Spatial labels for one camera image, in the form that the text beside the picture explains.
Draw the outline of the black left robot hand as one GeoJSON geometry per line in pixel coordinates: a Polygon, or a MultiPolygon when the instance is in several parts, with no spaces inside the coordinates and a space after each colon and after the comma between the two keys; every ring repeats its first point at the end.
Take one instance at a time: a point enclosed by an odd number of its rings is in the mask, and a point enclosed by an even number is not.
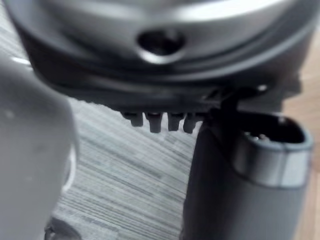
{"type": "Polygon", "coordinates": [[[282,114],[317,0],[6,0],[37,76],[153,133],[197,135],[183,240],[290,240],[313,139],[282,114]]]}

